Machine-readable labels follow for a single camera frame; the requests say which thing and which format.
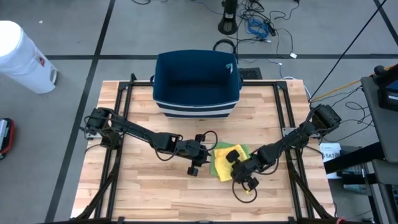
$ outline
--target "green cloth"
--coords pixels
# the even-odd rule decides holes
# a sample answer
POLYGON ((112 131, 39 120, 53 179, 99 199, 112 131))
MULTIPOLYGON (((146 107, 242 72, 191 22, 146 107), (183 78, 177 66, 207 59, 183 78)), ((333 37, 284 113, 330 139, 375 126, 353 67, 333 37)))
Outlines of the green cloth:
MULTIPOLYGON (((218 142, 217 143, 217 145, 214 148, 213 153, 211 155, 211 161, 210 161, 210 174, 211 175, 213 175, 215 177, 218 177, 218 173, 217 173, 217 170, 216 170, 216 167, 215 167, 215 163, 214 163, 214 161, 215 161, 215 156, 214 156, 215 153, 214 153, 214 151, 217 150, 217 149, 225 149, 227 147, 232 147, 232 146, 235 146, 235 145, 236 144, 230 144, 230 143, 226 143, 226 142, 218 142)), ((249 156, 249 154, 250 154, 249 147, 247 145, 245 145, 245 144, 242 144, 241 147, 242 147, 244 153, 246 153, 246 155, 248 157, 250 157, 249 156)))

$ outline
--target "white stripe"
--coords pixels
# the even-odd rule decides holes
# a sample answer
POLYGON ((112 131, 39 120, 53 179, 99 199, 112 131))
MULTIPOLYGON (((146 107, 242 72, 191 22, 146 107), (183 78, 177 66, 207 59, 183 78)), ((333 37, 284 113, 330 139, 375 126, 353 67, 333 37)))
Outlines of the white stripe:
POLYGON ((232 109, 228 110, 219 110, 219 111, 176 111, 176 110, 169 110, 169 109, 160 109, 163 113, 175 114, 175 115, 190 115, 190 116, 206 116, 206 115, 218 115, 218 114, 229 114, 232 109))
POLYGON ((177 118, 177 117, 167 117, 168 119, 225 119, 227 117, 219 117, 219 118, 206 118, 206 117, 198 117, 198 118, 177 118))
POLYGON ((179 108, 215 108, 215 107, 220 107, 220 106, 233 105, 233 104, 236 104, 238 101, 234 101, 234 102, 230 102, 230 103, 224 103, 222 105, 211 105, 211 106, 182 106, 182 105, 173 105, 171 103, 163 103, 163 102, 155 100, 155 102, 158 103, 158 104, 162 104, 162 105, 166 105, 166 106, 174 106, 174 107, 179 107, 179 108))

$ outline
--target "yellow cable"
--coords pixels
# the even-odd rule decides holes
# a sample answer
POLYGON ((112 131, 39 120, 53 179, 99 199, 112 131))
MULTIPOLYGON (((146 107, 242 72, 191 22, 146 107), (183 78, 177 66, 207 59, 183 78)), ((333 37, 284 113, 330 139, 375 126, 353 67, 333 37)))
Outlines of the yellow cable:
POLYGON ((317 100, 317 99, 320 99, 320 98, 323 98, 323 97, 325 97, 325 96, 327 96, 327 95, 330 95, 330 94, 332 94, 332 93, 334 93, 334 92, 336 92, 336 91, 339 91, 339 90, 342 90, 342 89, 344 89, 344 88, 347 88, 347 87, 349 87, 349 86, 351 86, 351 85, 354 85, 355 83, 358 83, 359 81, 360 81, 360 80, 356 80, 356 81, 353 81, 353 82, 351 82, 351 83, 349 83, 349 84, 347 84, 347 85, 343 85, 343 86, 341 86, 341 87, 339 87, 339 88, 335 88, 334 90, 332 90, 332 91, 330 91, 330 92, 328 92, 328 93, 325 93, 325 94, 323 94, 323 95, 320 95, 320 96, 318 96, 318 97, 316 97, 316 98, 310 100, 310 103, 314 102, 314 101, 317 100))
MULTIPOLYGON (((392 68, 392 67, 394 67, 394 66, 395 66, 395 65, 387 66, 387 67, 384 68, 384 70, 388 70, 388 69, 390 69, 390 68, 392 68)), ((318 97, 316 97, 316 98, 310 100, 310 103, 312 103, 312 102, 314 102, 314 101, 316 101, 316 100, 319 100, 320 98, 323 98, 323 97, 325 97, 325 96, 327 96, 327 95, 330 95, 330 94, 332 94, 332 93, 334 93, 334 92, 336 92, 336 91, 339 91, 339 90, 342 90, 342 89, 344 89, 344 88, 347 88, 347 87, 349 87, 349 86, 351 86, 351 85, 354 85, 355 83, 358 83, 359 81, 361 81, 361 80, 356 80, 356 81, 353 81, 353 82, 351 82, 351 83, 349 83, 349 84, 347 84, 347 85, 343 85, 343 86, 341 86, 341 87, 335 88, 334 90, 332 90, 332 91, 330 91, 330 92, 328 92, 328 93, 325 93, 325 94, 323 94, 323 95, 320 95, 320 96, 318 96, 318 97)))

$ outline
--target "floor tile line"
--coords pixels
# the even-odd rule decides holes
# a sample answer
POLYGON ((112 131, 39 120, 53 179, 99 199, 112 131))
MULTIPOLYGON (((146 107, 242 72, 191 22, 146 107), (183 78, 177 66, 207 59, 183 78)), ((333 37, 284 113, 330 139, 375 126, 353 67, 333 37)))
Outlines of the floor tile line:
MULTIPOLYGON (((297 59, 338 59, 341 54, 298 54, 297 59)), ((49 60, 156 60, 157 55, 46 55, 49 60)), ((287 54, 239 54, 241 59, 294 59, 287 54)), ((346 54, 343 59, 397 59, 398 54, 346 54)))
POLYGON ((81 123, 81 120, 83 118, 83 113, 84 113, 85 108, 86 108, 88 95, 90 94, 90 90, 91 90, 91 86, 93 84, 95 71, 96 71, 96 68, 97 68, 97 65, 98 65, 98 59, 96 57, 98 57, 101 54, 101 50, 102 50, 102 47, 103 47, 103 44, 104 44, 104 40, 105 40, 105 36, 106 36, 106 31, 108 30, 109 22, 111 20, 114 4, 115 4, 115 0, 110 0, 109 1, 108 10, 106 11, 106 15, 105 15, 105 19, 104 19, 103 26, 102 26, 102 29, 101 29, 101 33, 99 35, 97 46, 96 46, 96 49, 95 49, 95 52, 94 52, 94 56, 95 57, 91 61, 90 70, 89 70, 88 75, 87 75, 87 79, 86 79, 85 87, 83 89, 83 93, 81 94, 79 106, 78 106, 78 109, 77 109, 77 112, 76 112, 75 121, 73 122, 72 131, 70 133, 70 137, 69 137, 69 141, 68 141, 67 148, 66 148, 66 151, 65 151, 65 155, 63 157, 61 169, 60 169, 60 172, 58 174, 57 182, 55 184, 55 188, 54 188, 54 191, 53 191, 53 194, 52 194, 52 198, 51 198, 51 201, 50 201, 49 209, 48 209, 47 215, 45 217, 45 222, 46 223, 47 222, 49 222, 49 223, 53 222, 54 218, 55 218, 55 215, 57 213, 57 208, 58 208, 59 201, 60 201, 60 198, 61 198, 63 186, 65 185, 65 180, 67 178, 70 161, 72 159, 73 150, 75 148, 75 144, 76 144, 76 140, 77 140, 77 136, 78 136, 78 132, 79 132, 80 123, 81 123))
MULTIPOLYGON (((380 2, 379 0, 373 0, 374 3, 376 4, 376 7, 380 6, 380 2)), ((398 34, 396 32, 396 30, 394 29, 394 26, 392 26, 390 19, 388 18, 385 10, 383 9, 383 7, 380 8, 379 10, 381 17, 384 20, 384 23, 386 23, 386 26, 388 28, 388 30, 390 31, 390 34, 392 36, 392 38, 394 39, 394 41, 396 42, 396 44, 398 45, 398 34)))

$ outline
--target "yellow cloth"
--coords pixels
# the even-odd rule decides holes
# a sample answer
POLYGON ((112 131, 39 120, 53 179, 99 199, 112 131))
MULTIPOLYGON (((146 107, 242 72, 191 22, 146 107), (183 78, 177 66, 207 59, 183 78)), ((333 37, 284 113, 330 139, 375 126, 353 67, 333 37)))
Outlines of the yellow cloth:
POLYGON ((221 182, 232 180, 231 177, 232 163, 226 160, 226 155, 228 155, 228 153, 231 152, 232 150, 236 150, 239 153, 238 159, 240 161, 243 161, 248 158, 248 156, 246 155, 246 153, 244 153, 240 145, 214 150, 215 167, 221 182))

